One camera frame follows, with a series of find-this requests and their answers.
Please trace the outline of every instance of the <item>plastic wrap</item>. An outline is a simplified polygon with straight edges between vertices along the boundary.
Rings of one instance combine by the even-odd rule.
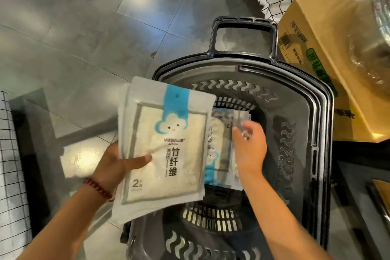
[[[214,108],[210,121],[205,184],[242,190],[232,139],[234,126],[250,120],[248,111]]]
[[[390,95],[390,0],[356,0],[351,61],[376,91]]]
[[[151,154],[115,195],[113,218],[124,223],[155,210],[201,200],[207,137],[215,96],[134,77],[118,108],[119,154]]]

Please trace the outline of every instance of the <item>right hand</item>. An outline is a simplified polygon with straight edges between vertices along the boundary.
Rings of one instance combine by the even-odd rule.
[[[266,136],[261,125],[245,121],[243,127],[246,129],[244,136],[237,127],[233,128],[236,164],[241,182],[250,176],[263,177],[262,166],[267,153]]]

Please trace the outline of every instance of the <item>floor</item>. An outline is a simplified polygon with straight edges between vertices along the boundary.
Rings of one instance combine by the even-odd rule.
[[[51,215],[116,139],[123,83],[133,76],[151,78],[170,60],[206,51],[217,16],[262,15],[256,0],[0,4],[0,89],[15,100],[13,110],[27,112]],[[259,31],[220,30],[217,49],[268,55],[264,37]],[[363,259],[335,200],[331,213],[330,252],[335,259]],[[121,226],[109,218],[108,205],[97,214],[78,259],[125,258]]]

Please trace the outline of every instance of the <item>packaged towel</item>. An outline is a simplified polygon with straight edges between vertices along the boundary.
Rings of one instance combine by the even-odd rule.
[[[205,184],[242,190],[236,165],[232,129],[250,120],[248,111],[214,108],[207,146]]]
[[[120,97],[119,154],[151,154],[116,191],[113,218],[128,222],[178,203],[201,200],[215,96],[134,77]]]

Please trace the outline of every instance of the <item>barcode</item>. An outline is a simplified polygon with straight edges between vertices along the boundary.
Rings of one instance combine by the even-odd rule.
[[[285,46],[286,49],[289,49],[289,47],[293,43],[291,41],[290,35],[288,35],[287,33],[284,33],[283,36],[280,38],[280,40],[282,41],[282,43],[283,43],[283,45]]]

